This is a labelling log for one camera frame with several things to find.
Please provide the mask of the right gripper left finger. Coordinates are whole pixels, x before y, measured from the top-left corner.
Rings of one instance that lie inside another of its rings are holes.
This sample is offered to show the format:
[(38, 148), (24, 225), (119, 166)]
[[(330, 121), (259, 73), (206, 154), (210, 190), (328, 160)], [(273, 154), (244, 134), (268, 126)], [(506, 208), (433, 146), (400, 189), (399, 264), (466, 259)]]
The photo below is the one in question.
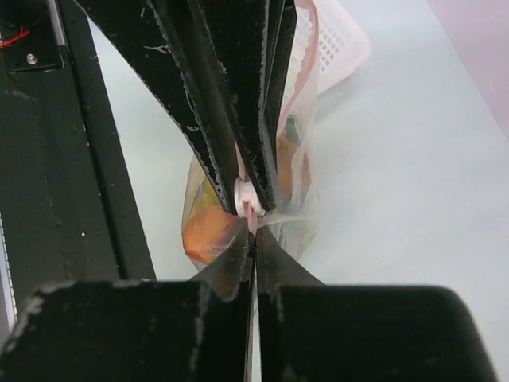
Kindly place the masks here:
[(26, 301), (4, 381), (248, 381), (252, 235), (187, 281), (66, 282)]

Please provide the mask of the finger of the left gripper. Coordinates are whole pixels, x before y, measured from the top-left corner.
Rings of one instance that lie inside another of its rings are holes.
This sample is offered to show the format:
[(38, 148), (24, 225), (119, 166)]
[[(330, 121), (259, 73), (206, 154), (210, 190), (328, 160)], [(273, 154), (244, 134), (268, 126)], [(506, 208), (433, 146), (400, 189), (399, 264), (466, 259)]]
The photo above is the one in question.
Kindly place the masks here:
[(275, 209), (275, 138), (297, 24), (293, 1), (191, 1), (229, 128), (262, 207)]
[(80, 1), (186, 137), (226, 212), (235, 213), (233, 134), (187, 1)]

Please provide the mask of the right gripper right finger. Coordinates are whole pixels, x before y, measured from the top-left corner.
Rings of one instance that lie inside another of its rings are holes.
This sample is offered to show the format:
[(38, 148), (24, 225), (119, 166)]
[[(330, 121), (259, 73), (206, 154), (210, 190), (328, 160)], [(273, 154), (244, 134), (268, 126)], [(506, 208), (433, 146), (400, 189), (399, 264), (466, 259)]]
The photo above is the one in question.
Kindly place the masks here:
[(452, 290), (327, 285), (268, 228), (254, 240), (264, 381), (494, 381), (472, 316)]

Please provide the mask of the papaya slice with red flesh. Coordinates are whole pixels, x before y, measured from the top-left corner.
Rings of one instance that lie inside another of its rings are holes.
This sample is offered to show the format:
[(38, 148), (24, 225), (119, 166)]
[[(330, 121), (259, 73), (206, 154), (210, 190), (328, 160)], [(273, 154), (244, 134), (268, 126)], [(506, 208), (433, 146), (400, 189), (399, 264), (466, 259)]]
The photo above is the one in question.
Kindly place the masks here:
[(185, 254), (195, 262), (209, 265), (230, 245), (242, 222), (220, 205), (202, 208), (184, 224), (182, 243)]

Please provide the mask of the clear zip top bag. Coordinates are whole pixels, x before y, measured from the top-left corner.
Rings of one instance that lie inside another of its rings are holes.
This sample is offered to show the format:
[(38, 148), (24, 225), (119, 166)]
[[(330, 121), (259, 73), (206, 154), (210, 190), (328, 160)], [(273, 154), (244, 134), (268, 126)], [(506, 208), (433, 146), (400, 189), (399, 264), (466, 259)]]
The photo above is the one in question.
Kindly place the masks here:
[[(293, 39), (275, 138), (277, 159), (277, 138), (285, 128), (287, 118), (293, 116), (300, 147), (292, 161), (292, 197), (285, 199), (282, 196), (278, 180), (280, 193), (276, 207), (267, 212), (258, 199), (243, 160), (239, 159), (239, 177), (234, 183), (235, 213), (230, 214), (238, 216), (251, 233), (268, 227), (282, 249), (295, 259), (300, 259), (317, 233), (318, 190), (313, 180), (312, 145), (320, 26), (315, 2), (298, 1), (296, 12), (297, 27), (305, 26), (307, 30), (298, 31)], [(209, 205), (220, 205), (219, 199), (198, 161), (193, 159), (188, 173), (182, 231), (190, 217)]]

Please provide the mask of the yellow green mango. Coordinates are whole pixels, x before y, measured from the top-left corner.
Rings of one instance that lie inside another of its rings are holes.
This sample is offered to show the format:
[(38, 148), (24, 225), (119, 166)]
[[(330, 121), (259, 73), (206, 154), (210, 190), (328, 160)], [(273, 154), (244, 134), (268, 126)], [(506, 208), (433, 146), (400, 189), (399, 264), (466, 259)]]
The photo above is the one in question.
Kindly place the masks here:
[(295, 118), (290, 116), (277, 138), (278, 180), (282, 196), (290, 199), (293, 193), (292, 161), (300, 147)]

